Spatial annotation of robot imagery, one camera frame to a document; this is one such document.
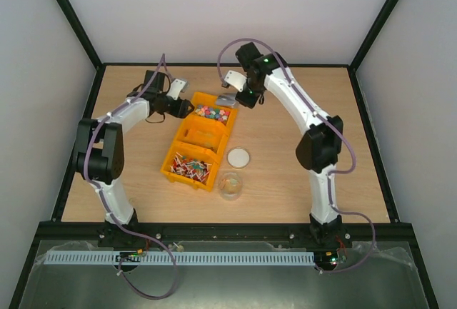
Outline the yellow bin with star candies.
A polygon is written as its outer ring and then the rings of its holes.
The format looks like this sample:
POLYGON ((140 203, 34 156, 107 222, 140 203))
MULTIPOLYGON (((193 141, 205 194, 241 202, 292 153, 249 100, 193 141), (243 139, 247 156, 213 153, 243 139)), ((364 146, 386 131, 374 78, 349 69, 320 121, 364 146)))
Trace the yellow bin with star candies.
POLYGON ((238 109, 216 104, 217 96, 203 92, 195 92, 191 98, 194 111, 191 116, 202 118, 206 121, 220 123, 224 126, 233 125, 238 109))

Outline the metal scoop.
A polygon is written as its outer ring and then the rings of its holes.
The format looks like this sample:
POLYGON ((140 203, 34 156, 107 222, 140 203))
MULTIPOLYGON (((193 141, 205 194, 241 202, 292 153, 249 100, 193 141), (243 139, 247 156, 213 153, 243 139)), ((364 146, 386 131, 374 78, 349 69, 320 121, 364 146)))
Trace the metal scoop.
POLYGON ((223 93, 217 96, 215 104, 227 108, 236 108, 238 101, 236 100, 236 93, 223 93))

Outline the yellow bin with lollipops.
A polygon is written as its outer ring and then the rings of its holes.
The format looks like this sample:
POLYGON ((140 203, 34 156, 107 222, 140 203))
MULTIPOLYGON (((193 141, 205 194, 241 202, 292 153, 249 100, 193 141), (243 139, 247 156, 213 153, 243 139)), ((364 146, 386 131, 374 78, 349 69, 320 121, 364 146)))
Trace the yellow bin with lollipops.
POLYGON ((221 165, 221 156, 209 148, 173 142, 161 166, 161 173, 172 183, 211 192, 221 165))

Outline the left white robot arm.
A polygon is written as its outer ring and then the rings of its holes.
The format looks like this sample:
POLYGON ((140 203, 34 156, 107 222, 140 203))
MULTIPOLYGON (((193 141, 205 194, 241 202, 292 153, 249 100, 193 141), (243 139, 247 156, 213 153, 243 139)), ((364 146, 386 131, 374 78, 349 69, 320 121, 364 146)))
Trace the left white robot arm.
POLYGON ((136 216, 124 190, 124 134, 155 113, 186 118, 194 106, 180 95, 188 87, 182 78, 171 80, 160 71, 147 71, 122 104, 98 118, 79 121, 72 166, 102 202, 105 221, 128 225, 136 216))

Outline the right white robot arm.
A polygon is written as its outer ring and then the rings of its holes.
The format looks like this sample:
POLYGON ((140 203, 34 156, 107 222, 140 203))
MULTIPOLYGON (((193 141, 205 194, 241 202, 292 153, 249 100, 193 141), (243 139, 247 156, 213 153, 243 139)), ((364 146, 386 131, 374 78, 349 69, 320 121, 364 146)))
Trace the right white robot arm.
POLYGON ((342 228, 341 214, 336 211, 335 171, 341 152, 343 121, 330 117, 301 88, 285 61, 273 54, 263 55, 253 42, 236 51, 236 58, 246 75, 236 85, 236 100, 253 108, 272 93, 291 115, 301 132, 296 158, 309 172, 312 195, 310 232, 313 241, 328 245, 342 228))

